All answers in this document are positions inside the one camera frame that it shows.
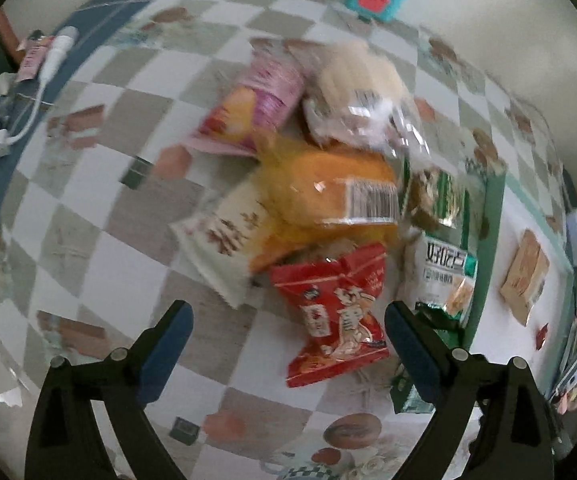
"checkered tablecloth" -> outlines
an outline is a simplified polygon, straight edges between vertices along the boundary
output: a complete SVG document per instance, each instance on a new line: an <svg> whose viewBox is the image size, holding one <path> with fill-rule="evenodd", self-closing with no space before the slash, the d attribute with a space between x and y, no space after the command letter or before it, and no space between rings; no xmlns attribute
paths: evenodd
<svg viewBox="0 0 577 480"><path fill-rule="evenodd" d="M185 12L174 22L153 20L178 7ZM443 68L431 59L425 34L401 22L367 25L335 3L153 0L81 65L14 172L0 215L10 269L7 278L0 266L0 354L6 364L38 393L48 367L38 310L102 326L116 346L129 346L182 298L193 307L194 332L162 397L146 413L190 479L268 480L290 468L308 469L295 457L302 460L309 446L313 452L329 447L323 431L357 412L375 413L382 420L380 442L394 439L393 449L406 454L425 423L389 415L394 358L362 374L289 389L286 365L302 347L305 331L281 298L262 287L250 305L233 310L178 250L168 224L231 189L254 162L193 152L183 180L146 175L135 186L121 181L140 173L138 166L148 173L162 148L193 131L224 85L250 62L249 38L361 37L386 54L409 90L444 118L484 130L544 214L561 219L552 171L558 161L549 137L533 128L534 139L527 139L509 118L508 94L470 66L467 76ZM51 117L99 104L105 110L96 147L68 150L49 138ZM126 472L104 410L95 410L116 468ZM243 439L200 433L185 446L168 436L175 417L201 426L219 410L245 420ZM287 451L278 458L281 449ZM371 457L366 449L352 454L356 464ZM459 460L463 465L463 456Z"/></svg>

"clear plastic bag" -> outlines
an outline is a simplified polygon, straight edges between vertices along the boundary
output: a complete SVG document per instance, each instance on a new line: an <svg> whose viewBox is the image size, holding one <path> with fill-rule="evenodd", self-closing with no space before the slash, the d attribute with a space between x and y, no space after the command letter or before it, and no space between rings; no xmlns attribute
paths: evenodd
<svg viewBox="0 0 577 480"><path fill-rule="evenodd" d="M303 103L313 139L337 140L389 157L430 160L417 106L393 64L365 41L329 48L329 62Z"/></svg>

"label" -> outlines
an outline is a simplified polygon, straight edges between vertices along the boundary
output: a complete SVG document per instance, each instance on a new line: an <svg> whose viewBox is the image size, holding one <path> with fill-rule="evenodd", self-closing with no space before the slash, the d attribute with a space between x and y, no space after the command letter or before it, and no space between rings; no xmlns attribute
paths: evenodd
<svg viewBox="0 0 577 480"><path fill-rule="evenodd" d="M347 180L345 221L396 224L399 221L397 186L378 180Z"/></svg>

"red snack bag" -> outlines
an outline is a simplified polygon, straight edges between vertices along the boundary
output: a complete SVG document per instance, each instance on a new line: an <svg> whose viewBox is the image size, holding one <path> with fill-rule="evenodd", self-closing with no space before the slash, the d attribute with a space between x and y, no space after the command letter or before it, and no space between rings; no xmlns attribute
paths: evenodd
<svg viewBox="0 0 577 480"><path fill-rule="evenodd" d="M387 357L370 313L382 292L385 249L370 244L333 261L279 266L270 278L302 310L311 342L288 365L286 384L305 386Z"/></svg>

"snack package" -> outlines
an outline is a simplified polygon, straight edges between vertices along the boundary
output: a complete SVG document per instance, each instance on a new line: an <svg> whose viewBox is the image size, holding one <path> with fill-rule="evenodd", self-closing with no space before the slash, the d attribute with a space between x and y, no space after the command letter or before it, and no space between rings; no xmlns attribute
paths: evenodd
<svg viewBox="0 0 577 480"><path fill-rule="evenodd" d="M305 386L388 357L370 313L383 287L385 248L369 244L338 260L273 267L270 279L301 309L310 343L288 365L286 384Z"/></svg>
<svg viewBox="0 0 577 480"><path fill-rule="evenodd" d="M293 57L257 50L235 88L184 143L201 152L255 156L253 130L279 129L298 104L304 85Z"/></svg>
<svg viewBox="0 0 577 480"><path fill-rule="evenodd" d="M398 296L416 310L440 309L454 318L470 306L476 278L475 256L422 233L404 251Z"/></svg>
<svg viewBox="0 0 577 480"><path fill-rule="evenodd" d="M513 263L499 293L522 325L528 324L532 307L542 295L550 262L530 229L524 231Z"/></svg>
<svg viewBox="0 0 577 480"><path fill-rule="evenodd" d="M269 231L254 178L248 176L212 211L170 225L200 275L233 308L246 300L254 274L304 247Z"/></svg>
<svg viewBox="0 0 577 480"><path fill-rule="evenodd" d="M338 140L387 156L410 154L426 164L417 106L390 60L371 53L365 41L334 45L329 52L303 104L313 139L320 146Z"/></svg>

